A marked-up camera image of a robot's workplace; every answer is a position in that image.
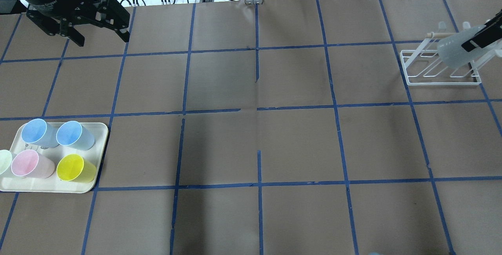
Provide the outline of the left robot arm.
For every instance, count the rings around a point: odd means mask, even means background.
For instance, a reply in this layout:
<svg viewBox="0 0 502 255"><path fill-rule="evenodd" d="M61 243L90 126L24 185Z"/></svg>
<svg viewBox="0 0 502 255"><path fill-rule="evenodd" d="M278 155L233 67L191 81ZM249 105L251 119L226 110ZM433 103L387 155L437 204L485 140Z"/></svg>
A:
<svg viewBox="0 0 502 255"><path fill-rule="evenodd" d="M130 13L118 0L25 0L26 16L45 34L61 35L84 46L85 37L76 26L90 24L114 31L129 42Z"/></svg>

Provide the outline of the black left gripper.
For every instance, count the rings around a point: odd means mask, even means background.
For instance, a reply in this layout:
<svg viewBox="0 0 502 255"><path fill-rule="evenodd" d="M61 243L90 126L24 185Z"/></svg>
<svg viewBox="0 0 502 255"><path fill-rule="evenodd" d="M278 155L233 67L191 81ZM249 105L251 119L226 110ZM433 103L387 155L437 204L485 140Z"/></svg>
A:
<svg viewBox="0 0 502 255"><path fill-rule="evenodd" d="M96 21L97 10L95 0L26 0L30 8L27 16L36 23L48 35L58 33L62 37L70 39L74 44L83 47L85 37L79 33L74 26L91 24L93 26L104 27L115 31L115 33L125 42L129 42L129 21L130 13L119 3L118 0L99 0L98 12L101 14L100 22ZM77 19L74 12L76 8L83 5L84 8L91 8L92 15L88 15L91 20Z"/></svg>

